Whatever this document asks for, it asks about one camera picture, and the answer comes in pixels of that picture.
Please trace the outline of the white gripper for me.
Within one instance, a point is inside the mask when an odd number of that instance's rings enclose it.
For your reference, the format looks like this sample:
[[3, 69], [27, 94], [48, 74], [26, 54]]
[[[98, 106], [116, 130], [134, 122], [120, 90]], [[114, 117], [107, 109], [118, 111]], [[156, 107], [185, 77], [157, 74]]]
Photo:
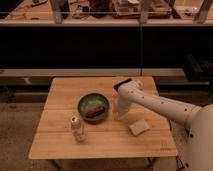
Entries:
[[114, 101], [113, 115], [115, 120], [120, 120], [130, 110], [131, 103], [121, 97]]

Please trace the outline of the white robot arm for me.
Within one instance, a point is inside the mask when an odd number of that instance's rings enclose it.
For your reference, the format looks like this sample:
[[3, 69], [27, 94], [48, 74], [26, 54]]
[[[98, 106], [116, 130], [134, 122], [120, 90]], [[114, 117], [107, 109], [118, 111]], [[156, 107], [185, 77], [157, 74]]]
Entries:
[[114, 89], [118, 93], [118, 118], [135, 103], [184, 126], [189, 131], [186, 171], [213, 171], [213, 104], [201, 107], [153, 95], [143, 90], [140, 81], [132, 79], [115, 84]]

